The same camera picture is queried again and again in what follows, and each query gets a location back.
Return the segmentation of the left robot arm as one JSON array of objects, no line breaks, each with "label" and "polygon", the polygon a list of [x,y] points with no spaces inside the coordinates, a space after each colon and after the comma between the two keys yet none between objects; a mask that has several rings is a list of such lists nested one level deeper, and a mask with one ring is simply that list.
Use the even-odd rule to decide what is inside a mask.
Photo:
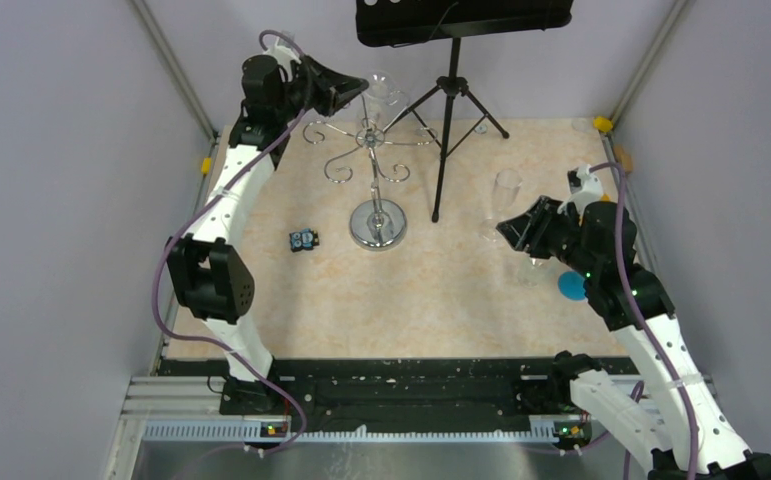
[{"label": "left robot arm", "polygon": [[308,55],[280,61],[261,54],[243,62],[241,86],[215,188],[195,220],[175,235],[165,263],[178,303],[210,331],[205,340],[223,350],[244,401],[264,414],[278,407],[282,388],[267,377],[273,356],[254,325],[255,280],[237,248],[260,190],[305,113],[331,117],[369,83]]}]

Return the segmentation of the blue wine glass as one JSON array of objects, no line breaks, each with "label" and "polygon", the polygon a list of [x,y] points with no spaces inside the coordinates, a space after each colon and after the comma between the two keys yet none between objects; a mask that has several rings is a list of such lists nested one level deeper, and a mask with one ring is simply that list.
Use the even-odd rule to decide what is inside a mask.
[{"label": "blue wine glass", "polygon": [[558,277],[557,288],[566,299],[583,301],[587,298],[584,283],[585,279],[580,274],[566,271]]}]

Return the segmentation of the clear flute glass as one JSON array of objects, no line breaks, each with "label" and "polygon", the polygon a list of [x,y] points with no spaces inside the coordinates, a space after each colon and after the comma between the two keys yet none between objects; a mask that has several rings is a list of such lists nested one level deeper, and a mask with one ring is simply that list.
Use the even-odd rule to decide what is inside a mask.
[{"label": "clear flute glass", "polygon": [[496,225],[514,203],[521,185],[522,177],[516,170],[503,169],[497,173],[491,194],[490,212],[480,225],[479,236],[483,240],[491,243],[498,240]]}]

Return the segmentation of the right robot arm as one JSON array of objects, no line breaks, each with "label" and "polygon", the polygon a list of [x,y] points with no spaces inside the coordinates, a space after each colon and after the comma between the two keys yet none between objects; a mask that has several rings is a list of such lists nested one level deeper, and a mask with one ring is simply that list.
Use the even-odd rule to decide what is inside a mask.
[{"label": "right robot arm", "polygon": [[554,258],[584,280],[588,305],[627,351],[655,420],[597,362],[563,352],[547,385],[561,412],[597,419],[650,479],[771,479],[771,454],[739,435],[715,401],[658,277],[635,260],[637,227],[620,201],[578,209],[540,196],[496,231],[517,252]]}]

